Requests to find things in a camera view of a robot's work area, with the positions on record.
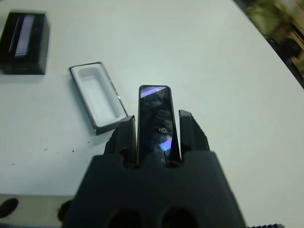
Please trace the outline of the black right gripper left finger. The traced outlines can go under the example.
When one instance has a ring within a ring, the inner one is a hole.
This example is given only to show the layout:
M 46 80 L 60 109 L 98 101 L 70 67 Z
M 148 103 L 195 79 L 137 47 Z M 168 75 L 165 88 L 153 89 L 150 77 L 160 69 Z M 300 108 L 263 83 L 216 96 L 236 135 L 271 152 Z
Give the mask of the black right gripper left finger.
M 120 155 L 126 168 L 137 164 L 135 117 L 123 118 L 105 146 L 105 155 Z

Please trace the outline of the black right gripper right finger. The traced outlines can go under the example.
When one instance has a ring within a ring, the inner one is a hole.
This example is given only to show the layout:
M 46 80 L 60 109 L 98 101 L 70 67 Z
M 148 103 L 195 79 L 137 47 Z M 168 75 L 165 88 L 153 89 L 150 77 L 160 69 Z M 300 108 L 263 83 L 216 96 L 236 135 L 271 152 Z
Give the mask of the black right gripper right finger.
M 181 158 L 189 151 L 209 151 L 209 142 L 192 113 L 179 110 Z

